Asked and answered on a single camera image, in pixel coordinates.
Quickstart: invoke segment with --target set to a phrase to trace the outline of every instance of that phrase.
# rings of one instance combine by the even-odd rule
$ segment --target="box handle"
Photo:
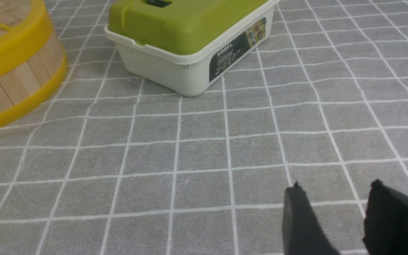
[[[168,5],[171,4],[171,2],[166,2],[166,1],[162,1],[162,0],[147,0],[146,3],[148,5],[153,5],[153,6],[157,6],[157,7],[167,7]]]

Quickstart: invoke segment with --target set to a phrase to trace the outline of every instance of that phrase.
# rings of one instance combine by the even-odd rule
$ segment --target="bamboo steamer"
[[[66,72],[43,0],[0,0],[0,127],[38,107]]]

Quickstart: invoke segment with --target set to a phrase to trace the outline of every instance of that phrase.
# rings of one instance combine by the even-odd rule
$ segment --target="plastic storage box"
[[[196,97],[264,42],[279,0],[119,0],[105,28],[126,69]]]

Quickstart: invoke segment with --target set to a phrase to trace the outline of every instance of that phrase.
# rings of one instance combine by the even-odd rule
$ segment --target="product label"
[[[267,19],[262,18],[217,52],[210,61],[209,82],[228,69],[265,37]]]

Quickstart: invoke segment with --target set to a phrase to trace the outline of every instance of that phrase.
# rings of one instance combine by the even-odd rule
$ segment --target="gray carpet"
[[[408,195],[408,1],[280,2],[197,98],[125,71],[107,0],[46,4],[70,74],[0,129],[0,254],[281,254],[295,181],[365,254],[370,182]]]

